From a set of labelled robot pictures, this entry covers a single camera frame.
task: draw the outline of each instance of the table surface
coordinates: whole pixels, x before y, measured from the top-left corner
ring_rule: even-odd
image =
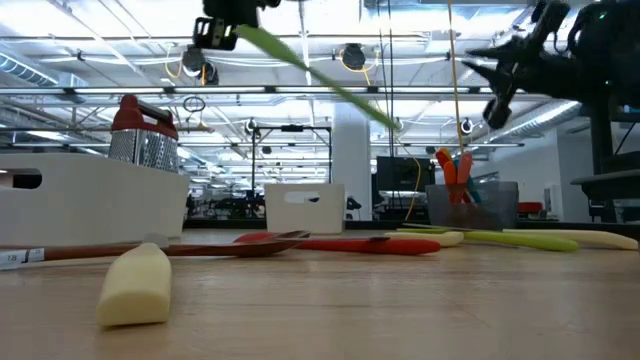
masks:
[[[189,231],[183,242],[224,243],[237,234]],[[289,250],[260,259],[174,259],[168,323],[101,330],[94,312],[109,262],[0,273],[2,358],[622,360],[640,354],[635,251],[463,245],[422,257]]]

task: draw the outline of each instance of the white plastic bin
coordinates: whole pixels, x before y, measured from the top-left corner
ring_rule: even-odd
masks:
[[[264,195],[267,229],[271,232],[307,230],[339,234],[344,231],[342,184],[266,184]]]
[[[83,154],[0,155],[0,169],[37,169],[36,189],[0,191],[0,243],[95,245],[180,236],[185,176]]]

